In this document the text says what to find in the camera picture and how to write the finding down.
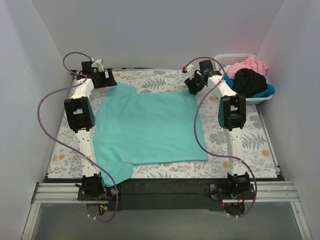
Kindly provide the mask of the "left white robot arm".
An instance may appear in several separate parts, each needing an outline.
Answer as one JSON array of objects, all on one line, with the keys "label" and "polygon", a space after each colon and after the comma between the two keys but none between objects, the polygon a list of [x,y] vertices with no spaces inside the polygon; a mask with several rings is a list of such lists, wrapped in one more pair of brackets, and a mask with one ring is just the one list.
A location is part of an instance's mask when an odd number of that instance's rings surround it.
[{"label": "left white robot arm", "polygon": [[85,155],[81,160],[82,179],[78,187],[81,193],[95,200],[103,199],[107,190],[101,177],[101,170],[94,165],[96,157],[92,128],[95,126],[95,116],[89,97],[94,89],[117,85],[112,70],[109,68],[105,71],[102,61],[97,59],[81,63],[81,72],[87,76],[87,80],[75,88],[71,98],[64,101],[68,125],[75,133],[80,152]]}]

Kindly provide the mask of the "teal t shirt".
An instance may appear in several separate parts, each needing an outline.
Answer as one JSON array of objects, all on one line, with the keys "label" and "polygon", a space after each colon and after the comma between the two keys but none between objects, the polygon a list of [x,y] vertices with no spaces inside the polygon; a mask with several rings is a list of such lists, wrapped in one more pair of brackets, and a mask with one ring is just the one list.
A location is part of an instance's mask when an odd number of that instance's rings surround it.
[{"label": "teal t shirt", "polygon": [[119,83],[95,115],[97,164],[107,186],[131,178],[136,165],[206,161],[198,104],[187,91],[137,93]]}]

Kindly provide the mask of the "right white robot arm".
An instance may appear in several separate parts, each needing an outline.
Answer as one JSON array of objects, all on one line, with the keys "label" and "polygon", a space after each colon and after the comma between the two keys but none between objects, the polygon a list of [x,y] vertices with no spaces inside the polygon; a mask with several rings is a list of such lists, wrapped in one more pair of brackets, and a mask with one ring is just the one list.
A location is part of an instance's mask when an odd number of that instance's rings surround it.
[{"label": "right white robot arm", "polygon": [[218,123],[222,128],[226,144],[227,155],[219,155],[228,159],[227,179],[224,186],[215,187],[216,194],[229,195],[239,198],[250,190],[249,170],[243,163],[243,128],[246,123],[246,97],[237,94],[224,80],[225,72],[215,70],[213,59],[199,62],[197,70],[192,64],[183,67],[182,72],[188,75],[185,84],[192,95],[199,93],[204,87],[209,91],[206,97],[213,93],[219,100]]}]

